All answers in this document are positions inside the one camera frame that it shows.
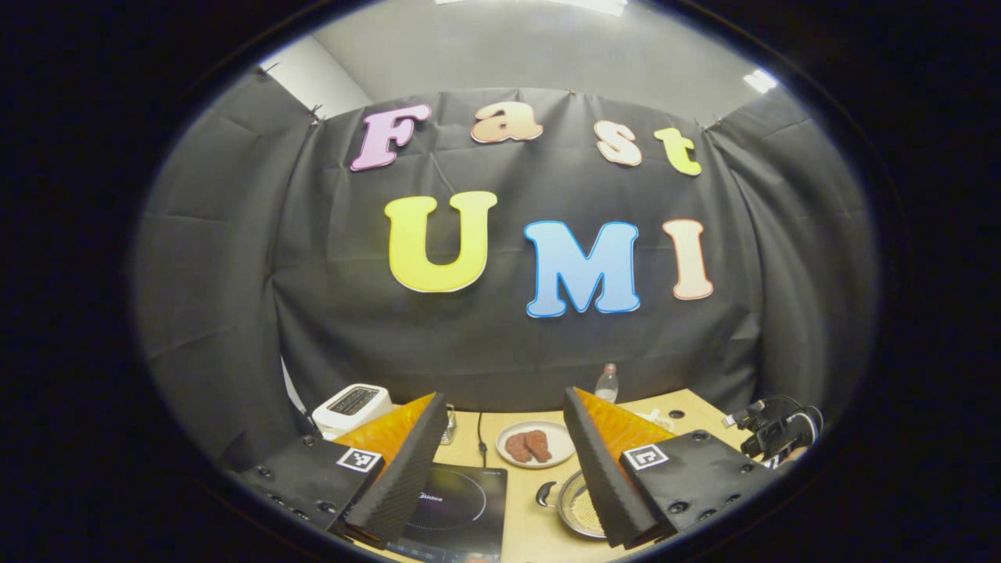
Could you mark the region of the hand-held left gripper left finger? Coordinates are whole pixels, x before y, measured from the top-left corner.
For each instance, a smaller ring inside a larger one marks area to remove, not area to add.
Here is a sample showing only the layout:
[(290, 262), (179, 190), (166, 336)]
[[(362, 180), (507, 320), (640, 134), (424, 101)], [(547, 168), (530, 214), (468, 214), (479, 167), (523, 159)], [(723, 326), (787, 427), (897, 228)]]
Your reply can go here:
[(383, 548), (418, 506), (446, 427), (446, 398), (429, 393), (339, 438), (294, 439), (239, 480), (315, 528)]

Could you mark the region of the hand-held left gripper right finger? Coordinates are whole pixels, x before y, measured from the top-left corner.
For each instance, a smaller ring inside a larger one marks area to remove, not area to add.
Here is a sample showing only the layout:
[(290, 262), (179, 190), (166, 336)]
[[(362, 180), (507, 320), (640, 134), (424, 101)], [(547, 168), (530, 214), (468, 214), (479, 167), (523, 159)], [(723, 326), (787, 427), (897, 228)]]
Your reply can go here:
[(779, 474), (705, 430), (676, 435), (576, 387), (562, 416), (611, 547), (662, 540), (757, 496)]

